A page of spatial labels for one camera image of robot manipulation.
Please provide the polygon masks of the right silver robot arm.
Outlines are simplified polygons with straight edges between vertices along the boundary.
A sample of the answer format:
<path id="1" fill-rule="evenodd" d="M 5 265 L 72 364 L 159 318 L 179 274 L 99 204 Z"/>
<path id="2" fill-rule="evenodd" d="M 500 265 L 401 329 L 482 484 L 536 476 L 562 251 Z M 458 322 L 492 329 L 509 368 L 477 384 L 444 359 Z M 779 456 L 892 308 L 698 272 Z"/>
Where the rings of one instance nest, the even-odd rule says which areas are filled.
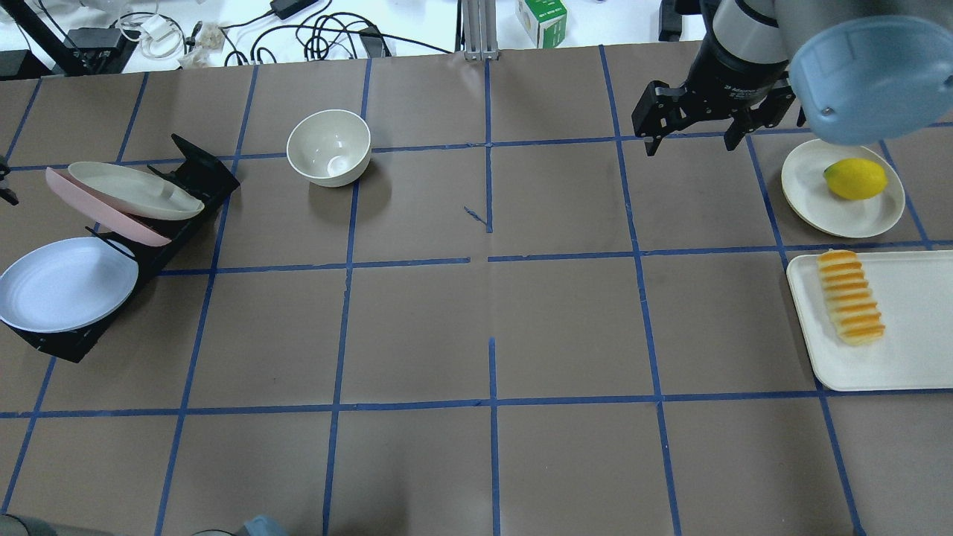
<path id="1" fill-rule="evenodd" d="M 678 87 L 650 82 L 631 115 L 653 156 L 664 137 L 725 120 L 726 149 L 797 124 L 865 145 L 914 133 L 951 111 L 949 1 L 678 1 L 706 33 Z"/>

